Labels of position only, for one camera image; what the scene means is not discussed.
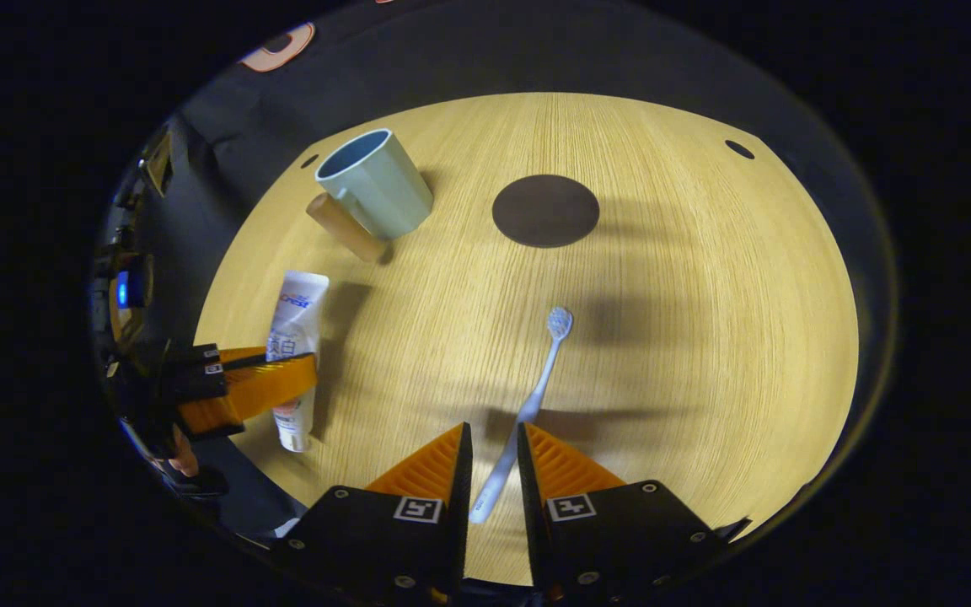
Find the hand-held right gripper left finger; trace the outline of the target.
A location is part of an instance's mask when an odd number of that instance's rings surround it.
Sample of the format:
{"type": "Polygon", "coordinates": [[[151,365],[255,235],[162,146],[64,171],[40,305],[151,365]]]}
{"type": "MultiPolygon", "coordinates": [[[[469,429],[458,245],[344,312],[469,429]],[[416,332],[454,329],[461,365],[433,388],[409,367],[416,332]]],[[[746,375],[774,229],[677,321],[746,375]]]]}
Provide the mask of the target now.
{"type": "Polygon", "coordinates": [[[464,422],[366,487],[329,488],[270,562],[343,606],[450,606],[464,579],[471,477],[464,422]]]}

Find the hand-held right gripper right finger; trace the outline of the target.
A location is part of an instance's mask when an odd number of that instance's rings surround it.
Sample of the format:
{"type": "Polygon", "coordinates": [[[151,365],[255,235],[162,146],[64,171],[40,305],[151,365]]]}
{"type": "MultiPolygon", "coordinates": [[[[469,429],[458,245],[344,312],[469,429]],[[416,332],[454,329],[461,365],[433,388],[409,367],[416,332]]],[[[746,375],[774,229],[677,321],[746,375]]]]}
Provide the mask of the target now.
{"type": "Polygon", "coordinates": [[[663,606],[750,518],[711,527],[661,481],[628,481],[531,423],[517,429],[534,588],[548,606],[663,606]]]}

